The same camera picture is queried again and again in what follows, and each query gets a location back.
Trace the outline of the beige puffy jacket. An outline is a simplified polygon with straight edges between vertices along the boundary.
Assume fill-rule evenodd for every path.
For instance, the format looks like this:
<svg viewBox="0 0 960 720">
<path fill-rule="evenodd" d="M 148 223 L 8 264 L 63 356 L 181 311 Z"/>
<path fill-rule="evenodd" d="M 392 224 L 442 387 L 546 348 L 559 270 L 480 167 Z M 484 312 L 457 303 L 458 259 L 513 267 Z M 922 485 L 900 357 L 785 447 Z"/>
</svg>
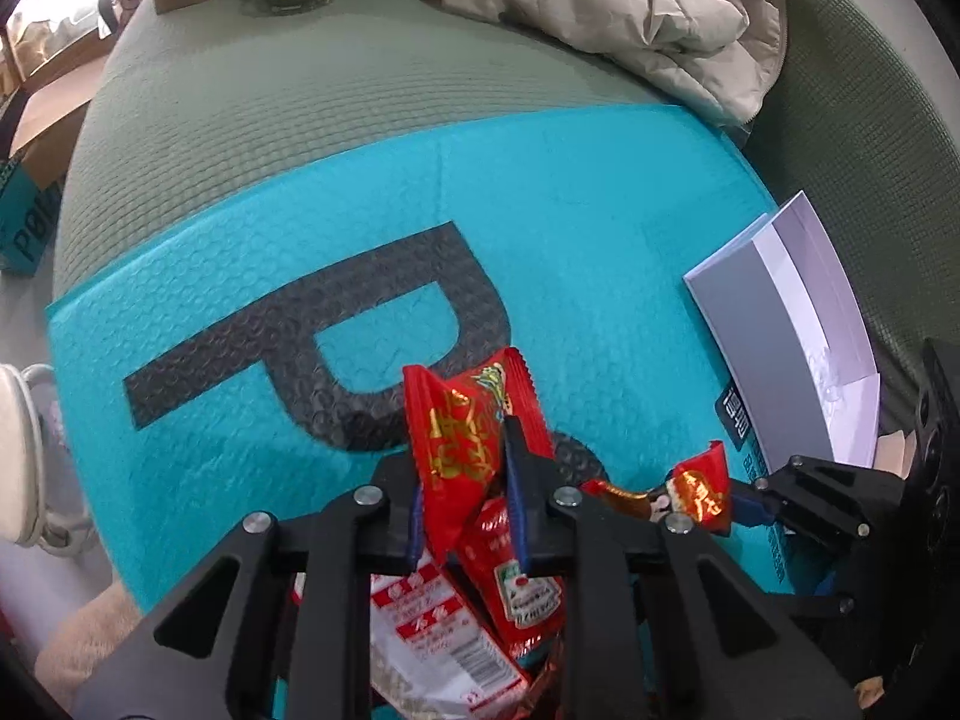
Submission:
<svg viewBox="0 0 960 720">
<path fill-rule="evenodd" d="M 721 127 L 750 124 L 788 48 L 786 0 L 436 0 L 602 55 Z"/>
</svg>

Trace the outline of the green sofa bed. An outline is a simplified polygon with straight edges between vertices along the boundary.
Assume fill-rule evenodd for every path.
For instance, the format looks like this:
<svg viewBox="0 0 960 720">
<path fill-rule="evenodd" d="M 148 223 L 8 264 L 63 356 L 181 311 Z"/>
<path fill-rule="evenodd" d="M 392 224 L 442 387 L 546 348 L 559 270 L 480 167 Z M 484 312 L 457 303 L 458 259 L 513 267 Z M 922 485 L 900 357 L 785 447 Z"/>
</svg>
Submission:
<svg viewBox="0 0 960 720">
<path fill-rule="evenodd" d="M 958 335 L 958 70 L 921 0 L 786 0 L 757 117 L 726 127 L 771 192 L 811 195 L 890 385 Z M 680 103 L 602 55 L 436 0 L 262 15 L 140 5 L 88 107 L 53 288 L 249 185 L 381 138 L 493 115 Z"/>
</svg>

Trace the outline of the teal cardboard box on floor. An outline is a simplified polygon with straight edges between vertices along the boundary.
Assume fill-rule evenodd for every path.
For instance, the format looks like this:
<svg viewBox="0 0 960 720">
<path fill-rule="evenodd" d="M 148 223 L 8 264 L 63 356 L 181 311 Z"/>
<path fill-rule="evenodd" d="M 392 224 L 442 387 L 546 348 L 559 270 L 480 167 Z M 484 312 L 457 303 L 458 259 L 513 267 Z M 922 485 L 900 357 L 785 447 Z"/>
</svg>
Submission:
<svg viewBox="0 0 960 720">
<path fill-rule="evenodd" d="M 32 277 L 53 238 L 62 203 L 62 183 L 41 188 L 20 158 L 2 163 L 0 262 L 2 270 Z"/>
</svg>

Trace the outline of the red white barcode packet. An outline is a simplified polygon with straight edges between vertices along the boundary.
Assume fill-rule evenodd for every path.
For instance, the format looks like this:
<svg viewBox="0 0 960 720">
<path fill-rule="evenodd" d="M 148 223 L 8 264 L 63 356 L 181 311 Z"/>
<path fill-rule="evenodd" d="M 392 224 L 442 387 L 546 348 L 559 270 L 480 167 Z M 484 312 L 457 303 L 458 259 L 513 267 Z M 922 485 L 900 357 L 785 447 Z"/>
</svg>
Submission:
<svg viewBox="0 0 960 720">
<path fill-rule="evenodd" d="M 370 681 L 405 718 L 509 718 L 529 689 L 427 554 L 405 577 L 371 577 Z"/>
</svg>

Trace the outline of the teal bubble mailer mat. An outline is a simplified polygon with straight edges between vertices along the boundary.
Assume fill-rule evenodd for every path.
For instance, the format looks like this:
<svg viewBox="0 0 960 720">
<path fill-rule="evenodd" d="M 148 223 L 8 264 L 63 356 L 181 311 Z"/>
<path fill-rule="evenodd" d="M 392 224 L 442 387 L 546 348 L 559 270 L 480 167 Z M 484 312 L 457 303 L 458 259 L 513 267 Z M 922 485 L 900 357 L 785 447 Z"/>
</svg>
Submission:
<svg viewBox="0 0 960 720">
<path fill-rule="evenodd" d="M 519 114 L 274 177 L 50 311 L 68 447 L 155 605 L 241 515 L 309 514 L 402 439 L 402 371 L 523 353 L 568 458 L 651 483 L 722 436 L 686 272 L 773 199 L 675 106 Z"/>
</svg>

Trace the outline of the white round stool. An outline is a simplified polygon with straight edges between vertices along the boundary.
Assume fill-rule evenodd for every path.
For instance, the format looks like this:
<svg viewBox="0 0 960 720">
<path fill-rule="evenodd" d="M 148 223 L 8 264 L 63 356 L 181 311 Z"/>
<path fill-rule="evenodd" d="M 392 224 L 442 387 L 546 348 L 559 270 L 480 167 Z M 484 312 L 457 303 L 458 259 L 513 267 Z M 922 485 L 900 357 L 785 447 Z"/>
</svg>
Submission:
<svg viewBox="0 0 960 720">
<path fill-rule="evenodd" d="M 94 539 L 88 501 L 68 448 L 53 369 L 2 364 L 2 538 L 73 557 Z"/>
</svg>

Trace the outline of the small red gold candy packet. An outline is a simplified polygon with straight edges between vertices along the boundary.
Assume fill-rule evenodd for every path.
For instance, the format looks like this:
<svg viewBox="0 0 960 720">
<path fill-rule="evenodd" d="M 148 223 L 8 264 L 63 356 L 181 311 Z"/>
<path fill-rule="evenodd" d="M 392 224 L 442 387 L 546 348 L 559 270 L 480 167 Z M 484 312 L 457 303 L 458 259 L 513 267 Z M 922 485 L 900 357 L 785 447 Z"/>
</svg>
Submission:
<svg viewBox="0 0 960 720">
<path fill-rule="evenodd" d="M 715 535 L 731 531 L 732 479 L 720 440 L 711 440 L 704 452 L 677 463 L 664 483 L 649 491 L 635 493 L 599 478 L 588 479 L 579 489 L 619 514 L 646 522 L 682 514 Z"/>
</svg>

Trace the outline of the white open cardboard box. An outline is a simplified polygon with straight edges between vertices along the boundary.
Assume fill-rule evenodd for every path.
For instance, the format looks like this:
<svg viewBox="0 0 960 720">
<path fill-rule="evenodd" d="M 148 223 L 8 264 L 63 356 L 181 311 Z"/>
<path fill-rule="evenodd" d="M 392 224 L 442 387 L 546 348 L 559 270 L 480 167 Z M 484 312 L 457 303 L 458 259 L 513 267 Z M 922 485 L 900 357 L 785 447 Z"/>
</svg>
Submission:
<svg viewBox="0 0 960 720">
<path fill-rule="evenodd" d="M 683 281 L 768 470 L 796 455 L 874 465 L 880 374 L 850 280 L 805 193 L 757 218 Z"/>
</svg>

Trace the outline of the large red snack packet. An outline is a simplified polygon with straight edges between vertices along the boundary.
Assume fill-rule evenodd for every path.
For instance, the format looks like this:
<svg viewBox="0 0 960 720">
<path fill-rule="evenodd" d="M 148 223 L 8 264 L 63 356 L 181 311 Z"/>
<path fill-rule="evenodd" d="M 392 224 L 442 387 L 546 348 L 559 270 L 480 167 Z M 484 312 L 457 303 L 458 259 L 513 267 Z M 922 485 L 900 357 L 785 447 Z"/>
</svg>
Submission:
<svg viewBox="0 0 960 720">
<path fill-rule="evenodd" d="M 555 450 L 534 380 L 514 346 L 447 379 L 421 364 L 407 366 L 402 388 L 425 544 L 444 562 L 501 475 L 506 419 L 519 421 L 534 454 L 551 458 Z"/>
</svg>

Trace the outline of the flat brown cardboard on floor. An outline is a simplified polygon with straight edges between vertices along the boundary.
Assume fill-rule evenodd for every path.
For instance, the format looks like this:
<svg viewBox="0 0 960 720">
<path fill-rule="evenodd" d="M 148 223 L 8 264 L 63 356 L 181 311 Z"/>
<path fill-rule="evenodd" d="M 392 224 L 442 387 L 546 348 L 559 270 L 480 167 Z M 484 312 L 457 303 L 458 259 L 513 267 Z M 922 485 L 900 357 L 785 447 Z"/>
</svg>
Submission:
<svg viewBox="0 0 960 720">
<path fill-rule="evenodd" d="M 107 57 L 86 62 L 31 94 L 13 133 L 11 154 L 39 188 L 61 181 L 70 166 Z"/>
</svg>

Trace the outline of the red ketchup sachet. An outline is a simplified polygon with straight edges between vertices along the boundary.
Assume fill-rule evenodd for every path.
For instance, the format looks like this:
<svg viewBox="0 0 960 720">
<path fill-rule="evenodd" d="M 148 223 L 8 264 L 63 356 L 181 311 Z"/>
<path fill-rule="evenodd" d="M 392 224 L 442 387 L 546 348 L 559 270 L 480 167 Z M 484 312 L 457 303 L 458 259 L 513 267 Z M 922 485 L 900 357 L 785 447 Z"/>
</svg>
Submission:
<svg viewBox="0 0 960 720">
<path fill-rule="evenodd" d="M 530 577 L 512 546 L 503 496 L 483 504 L 455 551 L 482 598 L 501 647 L 517 663 L 532 660 L 565 627 L 565 589 L 553 577 Z"/>
</svg>

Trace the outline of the beige paper under box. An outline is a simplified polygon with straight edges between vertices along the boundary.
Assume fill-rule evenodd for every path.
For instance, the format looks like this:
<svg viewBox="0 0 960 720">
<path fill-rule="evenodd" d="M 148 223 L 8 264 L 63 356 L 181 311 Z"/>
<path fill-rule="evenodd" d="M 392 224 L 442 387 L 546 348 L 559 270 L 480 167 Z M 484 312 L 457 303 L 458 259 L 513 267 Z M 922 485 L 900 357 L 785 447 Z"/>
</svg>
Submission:
<svg viewBox="0 0 960 720">
<path fill-rule="evenodd" d="M 900 476 L 901 479 L 907 479 L 913 468 L 916 449 L 918 449 L 918 437 L 914 431 L 911 433 L 895 431 L 895 433 L 880 436 L 875 446 L 874 468 Z"/>
</svg>

